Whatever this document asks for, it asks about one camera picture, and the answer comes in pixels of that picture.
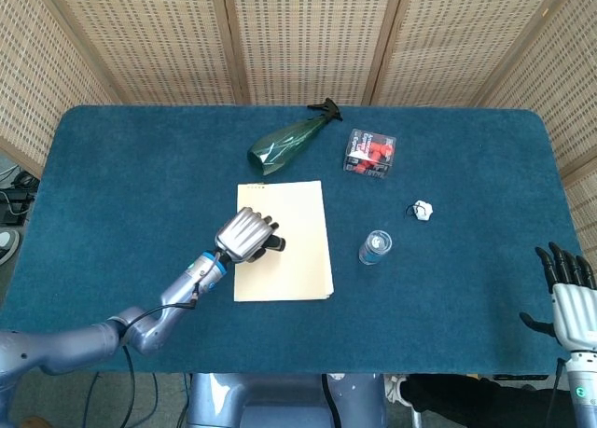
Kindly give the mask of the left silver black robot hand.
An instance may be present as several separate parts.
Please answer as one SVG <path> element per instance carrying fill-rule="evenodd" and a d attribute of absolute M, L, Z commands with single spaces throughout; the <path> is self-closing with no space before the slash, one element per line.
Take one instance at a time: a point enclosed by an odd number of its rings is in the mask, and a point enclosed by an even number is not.
<path fill-rule="evenodd" d="M 261 258 L 265 250 L 285 249 L 285 240 L 275 234 L 278 227 L 269 215 L 243 207 L 216 233 L 215 246 L 233 263 L 251 263 Z"/>

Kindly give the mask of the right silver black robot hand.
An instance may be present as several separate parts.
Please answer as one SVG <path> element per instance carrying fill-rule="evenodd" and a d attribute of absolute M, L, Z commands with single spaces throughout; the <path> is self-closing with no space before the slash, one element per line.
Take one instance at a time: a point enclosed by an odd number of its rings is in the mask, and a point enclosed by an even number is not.
<path fill-rule="evenodd" d="M 547 283 L 553 310 L 551 323 L 538 322 L 521 312 L 531 330 L 555 338 L 569 352 L 596 351 L 596 274 L 589 261 L 550 242 L 535 248 Z"/>

